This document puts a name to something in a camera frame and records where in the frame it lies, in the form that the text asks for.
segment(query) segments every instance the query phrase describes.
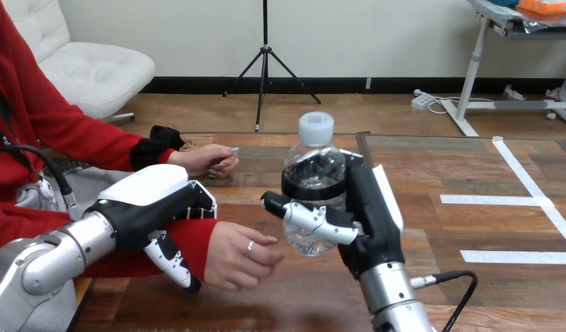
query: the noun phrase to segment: white armchair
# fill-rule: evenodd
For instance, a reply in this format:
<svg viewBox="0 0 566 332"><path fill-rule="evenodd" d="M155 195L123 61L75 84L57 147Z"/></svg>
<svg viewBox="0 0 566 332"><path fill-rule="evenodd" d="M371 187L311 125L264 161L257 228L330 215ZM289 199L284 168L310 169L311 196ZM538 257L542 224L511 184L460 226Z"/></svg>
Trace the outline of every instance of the white armchair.
<svg viewBox="0 0 566 332"><path fill-rule="evenodd" d="M92 118L134 118L132 113L111 115L152 80L151 58L118 46L70 42L58 0L2 2L45 76L65 99Z"/></svg>

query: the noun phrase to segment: finger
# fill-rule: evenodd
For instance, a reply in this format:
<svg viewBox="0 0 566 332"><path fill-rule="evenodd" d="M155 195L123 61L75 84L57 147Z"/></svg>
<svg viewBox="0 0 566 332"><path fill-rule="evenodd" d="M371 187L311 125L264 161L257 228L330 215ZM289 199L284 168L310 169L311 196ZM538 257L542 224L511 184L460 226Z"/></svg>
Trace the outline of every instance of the finger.
<svg viewBox="0 0 566 332"><path fill-rule="evenodd" d="M235 239L236 246L239 248L240 253L246 256L248 251L248 238L240 235ZM276 250L268 249L258 243L254 243L252 249L248 253L248 258L257 264L263 266L275 266L283 259L283 254Z"/></svg>
<svg viewBox="0 0 566 332"><path fill-rule="evenodd" d="M252 289L259 285L259 279L253 277L252 275L248 275L242 271L233 271L228 281L232 282L233 284L247 289Z"/></svg>
<svg viewBox="0 0 566 332"><path fill-rule="evenodd" d="M223 167L221 169L225 169L228 167L232 167L232 164L238 159L238 155L237 154L231 154L228 157L220 160L219 165L223 165Z"/></svg>
<svg viewBox="0 0 566 332"><path fill-rule="evenodd" d="M212 144L210 148L211 159L225 159L227 157L233 156L234 153L230 152L229 147L223 145Z"/></svg>
<svg viewBox="0 0 566 332"><path fill-rule="evenodd" d="M229 282L228 280L224 280L220 286L220 288L227 289L229 291L240 291L241 287L234 284L233 282Z"/></svg>
<svg viewBox="0 0 566 332"><path fill-rule="evenodd" d="M234 228L238 233L244 235L249 240L254 241L255 243L258 243L262 246L268 246L270 244L277 243L278 241L276 237L267 237L258 230L254 230L237 223L232 223L232 228Z"/></svg>
<svg viewBox="0 0 566 332"><path fill-rule="evenodd" d="M221 172L224 174L230 174L234 168L236 168L236 166L238 166L238 164L240 164L240 159L238 159L238 157L234 156L234 159L232 160L231 164L226 165Z"/></svg>
<svg viewBox="0 0 566 332"><path fill-rule="evenodd" d="M234 170L234 168L236 168L236 166L238 166L238 164L239 164L239 160L238 158L236 158L230 166L222 167L221 169L215 169L215 168L209 169L208 175L211 175L212 178L225 178Z"/></svg>
<svg viewBox="0 0 566 332"><path fill-rule="evenodd" d="M273 272L273 268L256 264L254 261L242 256L236 263L236 267L238 267L240 271L257 278L258 280L268 277Z"/></svg>

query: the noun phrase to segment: ring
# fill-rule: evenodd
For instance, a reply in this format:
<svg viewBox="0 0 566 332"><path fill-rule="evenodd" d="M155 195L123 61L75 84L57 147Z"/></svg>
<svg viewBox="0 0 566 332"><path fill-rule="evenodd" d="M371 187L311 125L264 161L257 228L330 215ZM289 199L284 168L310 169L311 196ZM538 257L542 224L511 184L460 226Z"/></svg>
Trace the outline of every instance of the ring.
<svg viewBox="0 0 566 332"><path fill-rule="evenodd" d="M246 248L246 258L248 258L248 256L250 256L250 251L253 249L253 244L255 244L254 241L251 241L248 243L248 247Z"/></svg>

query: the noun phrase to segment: wooden table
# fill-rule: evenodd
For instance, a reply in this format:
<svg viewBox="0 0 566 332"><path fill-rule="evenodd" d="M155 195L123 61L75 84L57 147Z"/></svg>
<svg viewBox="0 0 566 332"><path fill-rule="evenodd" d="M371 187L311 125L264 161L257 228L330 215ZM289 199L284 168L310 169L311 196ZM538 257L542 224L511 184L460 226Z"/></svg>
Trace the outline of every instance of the wooden table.
<svg viewBox="0 0 566 332"><path fill-rule="evenodd" d="M240 147L241 164L222 181L204 180L220 218L283 239L281 221L259 198L278 190L283 160L298 138L288 134L198 134ZM566 252L566 240L539 206L443 204L442 194L530 196L491 140L405 136L337 136L339 147L382 163L405 221L402 245L411 277L474 270L479 287L456 331L566 331L566 265L466 262L461 250ZM566 144L505 144L566 219ZM337 251L303 257L285 241L285 260L255 290L203 287L191 296L166 276L100 279L74 331L371 331L358 283ZM438 329L468 280L418 291Z"/></svg>

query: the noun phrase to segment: black tripod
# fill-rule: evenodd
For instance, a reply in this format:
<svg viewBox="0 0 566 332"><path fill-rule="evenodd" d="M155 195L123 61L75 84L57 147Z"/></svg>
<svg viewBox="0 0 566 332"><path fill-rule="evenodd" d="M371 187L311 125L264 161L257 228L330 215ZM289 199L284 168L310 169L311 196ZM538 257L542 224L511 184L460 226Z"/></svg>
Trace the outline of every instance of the black tripod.
<svg viewBox="0 0 566 332"><path fill-rule="evenodd" d="M266 2L267 2L267 0L263 0L263 41L264 41L264 45L263 45L263 47L261 47L259 54L257 54L257 56L250 62L250 64L242 71L242 74L240 74L240 76L237 77L236 80L222 94L222 97L226 97L228 92L232 91L236 87L238 80L240 80L242 78L242 76L244 76L244 74L246 74L246 72L253 66L253 64L255 64L255 62L257 61L257 59L259 59L259 57L261 55L263 56L263 67L262 67L262 71L261 71L261 88L259 90L259 107L257 109L257 126L255 127L255 131L259 131L259 121L261 119L261 106L263 105L263 100L264 100L265 83L267 83L267 80L268 80L268 55L269 54L272 55L275 58L275 60L277 60L277 62L279 62L279 64L281 64L281 66L283 66L283 68L285 68L287 73L289 73L295 79L295 81L297 81L299 83L301 89L303 91L306 91L305 86L303 85L303 82L301 82L301 80L297 76L295 76L293 71L291 71L291 69L289 69L288 66L285 66L283 61L281 61L281 59L279 59L279 57L277 55L275 55L275 53L273 52L273 49L268 45ZM313 93L309 93L309 94L313 97L313 99L316 100L316 102L318 102L318 104L322 104L322 102L318 99L318 97L316 97L316 95L314 95Z"/></svg>

